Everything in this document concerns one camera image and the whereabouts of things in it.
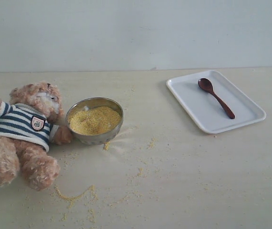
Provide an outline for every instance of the teddy bear head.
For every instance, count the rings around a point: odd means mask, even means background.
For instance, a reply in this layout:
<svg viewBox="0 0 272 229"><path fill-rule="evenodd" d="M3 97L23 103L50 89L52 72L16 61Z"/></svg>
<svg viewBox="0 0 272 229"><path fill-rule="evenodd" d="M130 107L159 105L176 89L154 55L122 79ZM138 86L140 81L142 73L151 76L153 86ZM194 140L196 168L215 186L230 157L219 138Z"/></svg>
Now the teddy bear head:
<svg viewBox="0 0 272 229"><path fill-rule="evenodd" d="M10 104L26 104L44 114L50 123L62 118L61 94L57 86L47 82L28 84L10 93Z"/></svg>

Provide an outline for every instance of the table surface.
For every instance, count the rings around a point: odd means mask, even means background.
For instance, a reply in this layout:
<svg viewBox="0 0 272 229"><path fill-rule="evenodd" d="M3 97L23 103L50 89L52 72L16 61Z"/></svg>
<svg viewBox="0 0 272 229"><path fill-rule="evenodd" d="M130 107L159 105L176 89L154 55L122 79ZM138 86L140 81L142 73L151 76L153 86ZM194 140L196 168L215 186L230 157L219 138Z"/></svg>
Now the table surface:
<svg viewBox="0 0 272 229"><path fill-rule="evenodd" d="M271 229L272 68L216 70L267 118L218 135L202 132L166 80L203 70L0 73L5 101L11 89L46 80L60 88L65 111L102 96L125 114L108 151L77 140L52 146L61 172L49 189L36 192L20 177L0 188L0 228Z"/></svg>

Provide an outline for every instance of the rectangular tray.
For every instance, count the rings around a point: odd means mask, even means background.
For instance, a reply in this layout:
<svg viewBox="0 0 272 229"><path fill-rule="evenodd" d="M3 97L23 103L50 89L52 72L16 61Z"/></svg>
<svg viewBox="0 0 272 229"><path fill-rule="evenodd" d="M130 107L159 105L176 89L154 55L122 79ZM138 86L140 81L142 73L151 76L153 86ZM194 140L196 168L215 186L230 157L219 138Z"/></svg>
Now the rectangular tray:
<svg viewBox="0 0 272 229"><path fill-rule="evenodd" d="M207 78L215 93L230 107L235 119L230 119L217 100L198 86ZM232 84L220 72L209 70L169 79L167 87L196 125L208 134L218 134L263 121L266 112Z"/></svg>

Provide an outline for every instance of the striped shirt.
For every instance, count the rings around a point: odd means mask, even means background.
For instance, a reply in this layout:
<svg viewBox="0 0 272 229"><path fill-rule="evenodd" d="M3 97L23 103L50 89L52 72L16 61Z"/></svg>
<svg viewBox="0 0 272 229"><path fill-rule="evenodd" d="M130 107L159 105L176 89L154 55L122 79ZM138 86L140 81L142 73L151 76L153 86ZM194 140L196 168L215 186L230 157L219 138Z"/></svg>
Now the striped shirt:
<svg viewBox="0 0 272 229"><path fill-rule="evenodd" d="M0 136L33 142L49 151L49 142L58 125L49 124L42 113L25 104L10 105L2 102L0 107Z"/></svg>

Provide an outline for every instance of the stainless steel bowl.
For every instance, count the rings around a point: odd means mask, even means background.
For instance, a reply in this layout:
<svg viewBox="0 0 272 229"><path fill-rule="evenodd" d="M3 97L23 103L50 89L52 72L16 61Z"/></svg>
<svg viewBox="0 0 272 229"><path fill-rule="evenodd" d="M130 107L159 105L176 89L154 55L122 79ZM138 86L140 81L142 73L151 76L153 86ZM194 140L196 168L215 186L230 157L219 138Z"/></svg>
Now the stainless steel bowl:
<svg viewBox="0 0 272 229"><path fill-rule="evenodd" d="M121 121L119 122L119 124L115 128L113 128L112 130L110 130L104 134L100 134L100 135L81 135L81 134L74 132L70 128L69 120L75 113L77 113L78 111L88 110L88 109L92 109L92 108L96 108L96 107L100 107L100 106L110 107L119 113L119 115L121 116ZM122 109L122 107L116 101L113 101L108 98L96 97L96 98L89 98L89 99L82 100L82 101L76 103L75 105L73 105L69 109L69 111L67 112L67 115L66 115L66 124L67 124L68 128L72 131L73 135L77 139L79 139L82 143L85 143L87 145L102 145L102 144L105 144L105 143L109 142L110 140L114 139L115 136L120 131L122 123L123 123L123 109Z"/></svg>

